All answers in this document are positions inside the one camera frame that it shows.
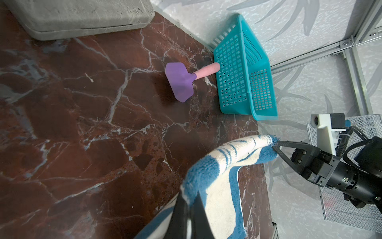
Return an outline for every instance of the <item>wire mesh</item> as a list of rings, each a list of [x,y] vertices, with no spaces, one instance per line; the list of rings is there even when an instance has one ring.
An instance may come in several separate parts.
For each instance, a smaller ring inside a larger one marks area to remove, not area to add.
[[[358,127],[366,134],[368,138],[378,136],[382,138],[382,122],[380,114],[362,115],[348,117],[352,125]],[[317,129],[313,128],[310,123],[306,123],[310,143],[317,146]],[[349,139],[348,146],[360,142],[361,138],[356,133],[353,133]],[[349,159],[355,164],[354,157],[362,150],[358,147],[348,153]],[[367,204],[363,208],[355,208],[354,205],[345,201],[343,193],[336,189],[320,187],[320,196],[322,210],[326,220],[335,221],[338,223],[362,228],[370,231],[382,233],[382,214],[374,204]]]

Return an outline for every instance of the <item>gray stone block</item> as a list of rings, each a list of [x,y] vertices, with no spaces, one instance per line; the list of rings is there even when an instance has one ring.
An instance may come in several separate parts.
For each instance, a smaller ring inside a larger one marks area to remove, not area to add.
[[[143,28],[149,0],[3,0],[19,23],[41,41]]]

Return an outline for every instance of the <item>brown marble surface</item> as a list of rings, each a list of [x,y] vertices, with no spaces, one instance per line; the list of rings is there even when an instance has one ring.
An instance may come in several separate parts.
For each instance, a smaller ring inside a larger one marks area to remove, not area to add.
[[[133,238],[199,158],[257,133],[220,112],[215,76],[175,99],[165,64],[212,61],[158,13],[144,29],[39,42],[1,7],[0,238]],[[249,238],[270,238],[263,166],[239,182]]]

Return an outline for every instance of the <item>blue and white towel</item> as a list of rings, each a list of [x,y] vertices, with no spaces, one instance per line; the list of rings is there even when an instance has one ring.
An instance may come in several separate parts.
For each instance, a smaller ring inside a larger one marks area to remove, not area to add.
[[[218,147],[192,166],[180,187],[191,206],[199,192],[211,231],[216,239],[246,237],[241,210],[238,171],[242,166],[266,163],[277,157],[278,139],[254,135]],[[144,227],[136,239],[162,239],[170,223],[177,195]]]

